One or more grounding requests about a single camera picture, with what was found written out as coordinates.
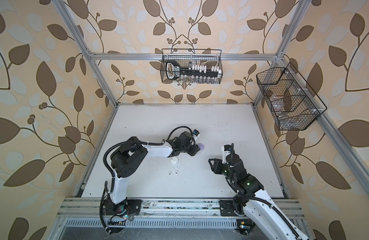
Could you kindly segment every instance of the floral wallpaper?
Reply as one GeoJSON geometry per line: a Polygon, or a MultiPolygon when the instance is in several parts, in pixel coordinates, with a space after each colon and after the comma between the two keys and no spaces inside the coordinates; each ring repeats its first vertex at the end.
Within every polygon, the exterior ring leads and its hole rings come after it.
{"type": "Polygon", "coordinates": [[[112,111],[49,3],[0,0],[0,239],[46,238],[112,111]]]}
{"type": "Polygon", "coordinates": [[[296,0],[65,0],[92,52],[275,53],[296,0]]]}
{"type": "Polygon", "coordinates": [[[285,59],[369,167],[369,1],[313,1],[285,59]]]}
{"type": "Polygon", "coordinates": [[[263,106],[259,116],[281,173],[317,240],[369,239],[369,197],[319,124],[279,131],[263,106]]]}
{"type": "Polygon", "coordinates": [[[259,90],[255,75],[266,67],[266,61],[226,61],[221,84],[197,84],[162,83],[158,61],[102,60],[100,64],[121,104],[250,103],[259,90]]]}
{"type": "MultiPolygon", "coordinates": [[[[369,167],[369,1],[313,0],[285,59],[323,99],[369,167]]],[[[264,101],[258,109],[291,196],[302,204],[315,237],[369,239],[369,198],[319,124],[279,131],[264,101]]]]}

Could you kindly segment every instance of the white table surface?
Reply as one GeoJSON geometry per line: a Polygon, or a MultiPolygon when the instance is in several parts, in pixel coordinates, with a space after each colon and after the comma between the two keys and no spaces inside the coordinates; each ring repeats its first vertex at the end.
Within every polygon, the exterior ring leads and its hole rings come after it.
{"type": "MultiPolygon", "coordinates": [[[[225,177],[214,174],[208,163],[210,158],[221,159],[221,146],[231,143],[247,172],[263,184],[269,195],[283,197],[254,112],[245,104],[120,105],[82,197],[101,197],[104,182],[111,182],[111,174],[103,164],[108,148],[132,136],[161,142],[175,127],[183,125],[200,132],[196,143],[204,144],[204,150],[193,157],[179,154],[175,165],[166,157],[144,159],[130,177],[127,197],[233,197],[235,193],[225,177]]],[[[186,129],[178,129],[171,138],[183,131],[186,129]]]]}

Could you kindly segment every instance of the metal basket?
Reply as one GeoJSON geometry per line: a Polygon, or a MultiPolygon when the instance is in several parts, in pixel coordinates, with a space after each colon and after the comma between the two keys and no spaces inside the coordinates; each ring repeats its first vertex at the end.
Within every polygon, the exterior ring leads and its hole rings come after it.
{"type": "Polygon", "coordinates": [[[162,49],[162,83],[220,84],[223,76],[221,53],[216,49],[162,49]]]}
{"type": "Polygon", "coordinates": [[[285,68],[271,68],[256,76],[258,87],[279,130],[305,130],[327,109],[307,81],[308,88],[298,84],[292,74],[294,69],[288,64],[285,68]],[[311,95],[316,96],[324,108],[316,106],[305,91],[312,91],[311,95]]]}

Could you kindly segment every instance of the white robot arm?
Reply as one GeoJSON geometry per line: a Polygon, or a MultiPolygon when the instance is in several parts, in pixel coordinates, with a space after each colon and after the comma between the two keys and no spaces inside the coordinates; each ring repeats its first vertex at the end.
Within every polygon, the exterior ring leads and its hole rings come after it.
{"type": "Polygon", "coordinates": [[[234,144],[225,145],[222,152],[223,160],[209,159],[209,163],[215,174],[226,176],[227,183],[237,193],[233,198],[235,214],[246,215],[269,239],[309,240],[278,208],[263,185],[246,172],[234,152],[234,144]]]}

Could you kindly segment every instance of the aluminum frame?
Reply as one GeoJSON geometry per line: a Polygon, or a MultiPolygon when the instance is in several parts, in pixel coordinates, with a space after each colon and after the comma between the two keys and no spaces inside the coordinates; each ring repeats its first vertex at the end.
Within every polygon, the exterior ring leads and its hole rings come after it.
{"type": "Polygon", "coordinates": [[[66,24],[68,31],[71,33],[71,36],[75,40],[76,45],[78,46],[80,52],[82,53],[83,57],[86,60],[86,63],[89,65],[91,70],[94,72],[98,83],[103,88],[105,94],[108,96],[110,103],[115,107],[118,105],[118,101],[116,100],[113,92],[111,91],[109,85],[107,84],[105,77],[103,76],[102,72],[100,71],[99,66],[96,64],[95,60],[91,59],[89,55],[88,47],[80,34],[78,27],[75,25],[74,20],[71,18],[67,7],[63,0],[52,0],[56,11],[62,18],[63,22],[66,24]]]}
{"type": "Polygon", "coordinates": [[[278,180],[280,181],[280,186],[283,190],[283,194],[284,194],[284,197],[286,199],[289,199],[291,198],[291,194],[290,194],[290,191],[288,190],[288,187],[286,185],[286,182],[283,178],[283,175],[280,171],[280,167],[279,167],[279,164],[278,164],[278,161],[277,161],[277,157],[275,156],[275,153],[271,147],[271,143],[270,143],[270,140],[268,139],[267,135],[266,135],[266,130],[263,126],[263,122],[262,120],[260,119],[260,116],[258,114],[258,111],[257,111],[257,108],[254,107],[254,105],[252,105],[252,110],[254,111],[254,115],[255,115],[255,118],[258,122],[258,125],[259,125],[259,129],[260,129],[260,132],[262,133],[262,137],[263,137],[263,140],[264,140],[264,143],[266,145],[266,148],[267,148],[267,152],[268,152],[268,155],[270,156],[270,159],[271,159],[271,162],[272,162],[272,166],[274,168],[274,171],[275,171],[275,174],[278,178],[278,180]]]}
{"type": "MultiPolygon", "coordinates": [[[[162,60],[162,54],[156,53],[91,53],[92,60],[162,60]]],[[[244,54],[244,53],[222,53],[220,59],[223,61],[274,61],[275,54],[244,54]]]]}

